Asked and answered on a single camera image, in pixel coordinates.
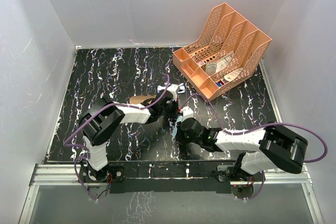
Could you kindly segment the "brown glasses case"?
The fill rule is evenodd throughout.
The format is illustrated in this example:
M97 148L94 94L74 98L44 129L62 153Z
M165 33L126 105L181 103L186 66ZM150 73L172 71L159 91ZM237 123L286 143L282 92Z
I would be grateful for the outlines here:
M156 95L136 95L129 99L131 105L143 104L147 106L156 98Z

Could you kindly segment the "light blue cleaning cloth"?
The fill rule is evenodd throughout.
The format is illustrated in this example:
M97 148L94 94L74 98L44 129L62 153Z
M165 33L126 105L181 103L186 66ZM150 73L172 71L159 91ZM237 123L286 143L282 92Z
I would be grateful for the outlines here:
M179 115L175 121L174 127L173 127L173 131L172 131L172 136L176 137L177 135L177 127L178 125L180 125L180 123L182 122L183 116Z

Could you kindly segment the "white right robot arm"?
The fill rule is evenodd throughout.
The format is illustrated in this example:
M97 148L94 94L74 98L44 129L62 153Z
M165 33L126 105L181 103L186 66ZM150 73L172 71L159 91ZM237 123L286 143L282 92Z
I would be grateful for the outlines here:
M235 165L223 173L227 178L240 180L275 168L299 174L308 147L304 137L283 125L254 131L222 130L206 128L194 118L178 119L174 136L181 145L195 143L208 152L240 151Z

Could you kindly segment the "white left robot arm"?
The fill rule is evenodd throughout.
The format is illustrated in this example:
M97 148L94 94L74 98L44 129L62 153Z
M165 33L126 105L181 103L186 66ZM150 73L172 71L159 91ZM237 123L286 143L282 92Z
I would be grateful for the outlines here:
M83 129L89 158L86 173L101 182L108 177L107 141L120 124L151 124L160 117L171 118L178 112L178 97L171 91L157 95L133 96L130 105L113 105L100 112Z

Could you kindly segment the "white sunglasses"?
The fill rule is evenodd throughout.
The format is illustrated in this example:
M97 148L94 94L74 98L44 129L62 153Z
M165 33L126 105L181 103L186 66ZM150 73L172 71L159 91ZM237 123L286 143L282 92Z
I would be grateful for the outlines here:
M179 84L179 86L180 86L180 90L179 90L178 94L185 93L185 86L184 86L184 84L181 83L181 84ZM159 92L161 92L161 91L163 91L165 89L166 89L166 86L157 86L157 93L159 93Z

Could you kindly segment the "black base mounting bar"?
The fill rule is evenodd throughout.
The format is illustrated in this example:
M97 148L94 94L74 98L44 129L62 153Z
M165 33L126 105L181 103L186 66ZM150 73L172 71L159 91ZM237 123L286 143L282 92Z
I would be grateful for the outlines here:
M96 173L87 162L80 161L76 169L88 188L104 186L111 194L209 191L251 196L262 174L258 172L250 179L226 178L226 169L233 166L234 162L228 161L114 161Z

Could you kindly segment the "red and blue small items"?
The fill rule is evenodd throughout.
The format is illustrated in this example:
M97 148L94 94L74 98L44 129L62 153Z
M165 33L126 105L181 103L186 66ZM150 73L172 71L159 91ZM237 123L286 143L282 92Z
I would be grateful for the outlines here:
M225 85L225 83L221 80L221 81L217 81L217 82L215 82L216 83L216 85L218 86L218 87L221 87L221 86L224 86Z

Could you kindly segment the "grey folded pouch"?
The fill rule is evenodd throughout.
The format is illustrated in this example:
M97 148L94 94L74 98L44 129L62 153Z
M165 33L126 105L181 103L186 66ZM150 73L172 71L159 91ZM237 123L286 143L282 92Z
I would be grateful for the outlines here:
M215 74L217 71L217 62L208 62L206 64L205 72L211 76Z

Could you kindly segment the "white round disc item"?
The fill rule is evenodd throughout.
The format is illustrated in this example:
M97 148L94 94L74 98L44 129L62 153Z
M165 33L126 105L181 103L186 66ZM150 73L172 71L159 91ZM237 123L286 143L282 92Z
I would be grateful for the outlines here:
M239 76L241 71L242 71L242 68L235 69L234 71L226 74L224 76L224 80L227 81L227 82L233 81L234 79L236 79Z

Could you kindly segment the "peach plastic desk organizer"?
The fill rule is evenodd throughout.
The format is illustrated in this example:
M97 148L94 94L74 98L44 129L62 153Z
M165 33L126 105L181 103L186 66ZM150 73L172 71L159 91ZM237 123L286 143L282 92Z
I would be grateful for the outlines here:
M173 54L174 65L192 87L214 100L249 79L256 71L271 38L227 3L214 7L199 38ZM217 62L217 71L205 72L208 62ZM224 76L242 68L231 82ZM215 82L223 81L218 87Z

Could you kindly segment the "aluminium frame rail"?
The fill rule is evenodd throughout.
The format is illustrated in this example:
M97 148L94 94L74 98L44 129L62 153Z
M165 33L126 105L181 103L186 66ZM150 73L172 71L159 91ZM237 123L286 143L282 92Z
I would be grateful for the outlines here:
M29 185L79 185L73 165L37 165ZM304 166L301 174L290 174L276 169L265 171L265 184L312 184L312 179Z

